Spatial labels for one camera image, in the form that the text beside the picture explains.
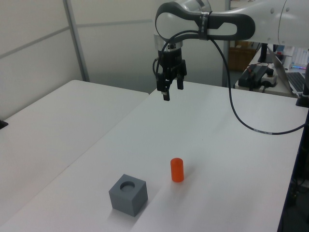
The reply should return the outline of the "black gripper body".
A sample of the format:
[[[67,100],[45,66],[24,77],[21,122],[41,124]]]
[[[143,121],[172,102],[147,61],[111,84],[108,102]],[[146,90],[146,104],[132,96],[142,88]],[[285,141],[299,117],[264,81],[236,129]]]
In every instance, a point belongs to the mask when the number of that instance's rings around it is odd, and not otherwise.
[[[159,50],[157,58],[158,79],[184,79],[187,75],[182,49]]]

